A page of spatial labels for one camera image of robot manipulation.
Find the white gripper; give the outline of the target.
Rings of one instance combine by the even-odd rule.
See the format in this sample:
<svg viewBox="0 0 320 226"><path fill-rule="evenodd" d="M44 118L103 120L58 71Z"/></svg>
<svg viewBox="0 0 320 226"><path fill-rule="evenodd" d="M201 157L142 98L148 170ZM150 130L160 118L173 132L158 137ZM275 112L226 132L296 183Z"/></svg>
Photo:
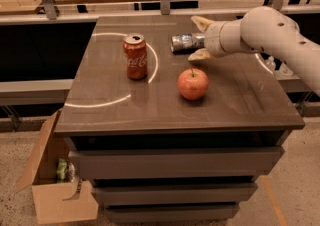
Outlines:
<svg viewBox="0 0 320 226"><path fill-rule="evenodd" d="M189 57L189 61L210 59L211 56L219 58L232 53L230 50L229 34L232 30L227 21L213 21L201 16L192 16L191 21L201 32L205 32L204 45L206 49L198 49Z"/></svg>

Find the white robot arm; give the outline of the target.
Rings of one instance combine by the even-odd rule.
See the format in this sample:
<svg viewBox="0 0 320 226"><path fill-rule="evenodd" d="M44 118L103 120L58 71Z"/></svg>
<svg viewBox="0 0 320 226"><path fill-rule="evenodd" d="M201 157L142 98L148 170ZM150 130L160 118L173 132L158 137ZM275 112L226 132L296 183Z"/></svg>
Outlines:
<svg viewBox="0 0 320 226"><path fill-rule="evenodd" d="M261 6L242 19L212 21L192 16L204 34L204 47L189 61L219 58L234 53L266 53L282 62L317 95L320 95L320 45L305 38L298 24L279 11Z"/></svg>

